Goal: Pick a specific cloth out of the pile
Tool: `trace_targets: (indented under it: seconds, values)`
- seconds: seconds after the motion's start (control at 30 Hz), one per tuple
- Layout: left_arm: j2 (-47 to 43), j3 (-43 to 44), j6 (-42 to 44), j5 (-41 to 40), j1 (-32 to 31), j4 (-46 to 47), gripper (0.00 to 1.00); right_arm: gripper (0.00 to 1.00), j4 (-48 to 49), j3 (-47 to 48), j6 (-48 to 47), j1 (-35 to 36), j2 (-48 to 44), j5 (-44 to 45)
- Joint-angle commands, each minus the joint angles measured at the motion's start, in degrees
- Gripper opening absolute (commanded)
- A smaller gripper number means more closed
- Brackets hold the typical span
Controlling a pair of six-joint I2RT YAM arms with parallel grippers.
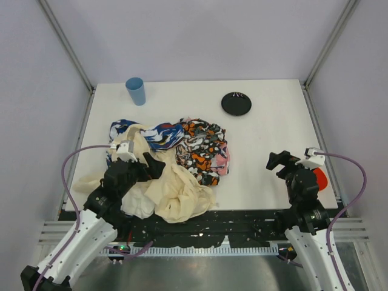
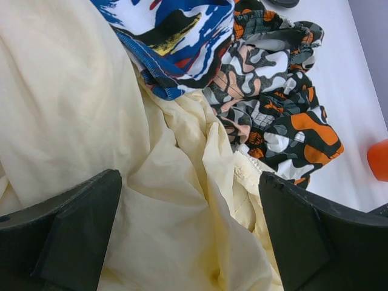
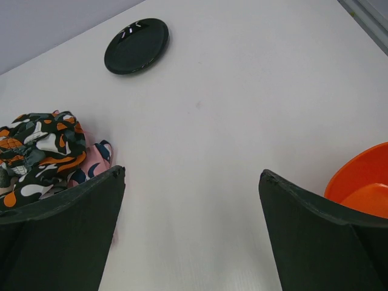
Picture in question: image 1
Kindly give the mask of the pink patterned cloth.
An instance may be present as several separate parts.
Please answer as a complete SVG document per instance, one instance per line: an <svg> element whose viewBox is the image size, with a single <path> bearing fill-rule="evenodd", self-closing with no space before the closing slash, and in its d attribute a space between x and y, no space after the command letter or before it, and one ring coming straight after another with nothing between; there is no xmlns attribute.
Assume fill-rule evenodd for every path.
<svg viewBox="0 0 388 291"><path fill-rule="evenodd" d="M218 175L226 175L229 173L230 153L228 145L225 142L220 147L219 153L212 158L211 170Z"/></svg>

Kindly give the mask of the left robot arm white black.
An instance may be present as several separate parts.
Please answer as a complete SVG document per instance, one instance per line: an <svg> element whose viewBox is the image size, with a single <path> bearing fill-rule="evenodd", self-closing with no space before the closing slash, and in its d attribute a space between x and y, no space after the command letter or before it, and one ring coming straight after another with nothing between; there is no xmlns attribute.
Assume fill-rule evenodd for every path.
<svg viewBox="0 0 388 291"><path fill-rule="evenodd" d="M122 198L137 183L161 177L164 162L144 153L145 162L118 159L89 194L83 210L63 239L36 267L21 272L24 290L71 290L103 248L129 225Z"/></svg>

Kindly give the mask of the orange black patterned cloth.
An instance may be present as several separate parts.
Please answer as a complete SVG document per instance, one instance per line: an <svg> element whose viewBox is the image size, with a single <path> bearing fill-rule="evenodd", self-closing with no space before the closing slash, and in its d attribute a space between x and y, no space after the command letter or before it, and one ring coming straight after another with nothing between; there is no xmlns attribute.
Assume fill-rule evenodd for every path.
<svg viewBox="0 0 388 291"><path fill-rule="evenodd" d="M211 170L212 158L226 140L226 129L203 119L181 119L183 141L176 146L176 163L187 169L203 186L217 186L220 177Z"/></svg>

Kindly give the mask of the blue white patterned cloth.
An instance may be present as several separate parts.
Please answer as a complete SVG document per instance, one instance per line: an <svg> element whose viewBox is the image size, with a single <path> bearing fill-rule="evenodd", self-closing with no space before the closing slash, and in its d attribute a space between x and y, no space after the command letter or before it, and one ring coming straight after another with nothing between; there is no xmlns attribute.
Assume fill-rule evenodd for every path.
<svg viewBox="0 0 388 291"><path fill-rule="evenodd" d="M144 153L168 165L175 165L175 147L183 141L184 131L179 124L162 123L156 126L142 125L120 119L110 126L109 142L119 145L124 141L133 143L133 154L141 163L146 163Z"/></svg>

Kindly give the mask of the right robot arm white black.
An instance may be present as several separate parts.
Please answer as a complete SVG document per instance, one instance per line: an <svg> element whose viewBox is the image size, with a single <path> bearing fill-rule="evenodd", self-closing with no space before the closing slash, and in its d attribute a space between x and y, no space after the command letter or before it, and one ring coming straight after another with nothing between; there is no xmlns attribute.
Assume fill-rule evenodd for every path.
<svg viewBox="0 0 388 291"><path fill-rule="evenodd" d="M270 153L266 168L282 169L277 177L284 180L290 208L275 215L275 225L295 249L312 290L353 290L334 242L331 220L318 199L328 185L322 170L325 157L315 148L299 159L288 151Z"/></svg>

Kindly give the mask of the cream beige cloth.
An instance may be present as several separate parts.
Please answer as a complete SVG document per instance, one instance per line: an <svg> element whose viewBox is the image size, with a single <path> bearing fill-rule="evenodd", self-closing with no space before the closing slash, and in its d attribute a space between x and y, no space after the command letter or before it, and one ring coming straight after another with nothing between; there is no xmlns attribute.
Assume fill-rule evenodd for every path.
<svg viewBox="0 0 388 291"><path fill-rule="evenodd" d="M155 203L154 214L168 223L187 221L215 205L213 190L200 185L187 169L177 163L166 164L159 179L135 184L140 185L147 187L145 196Z"/></svg>

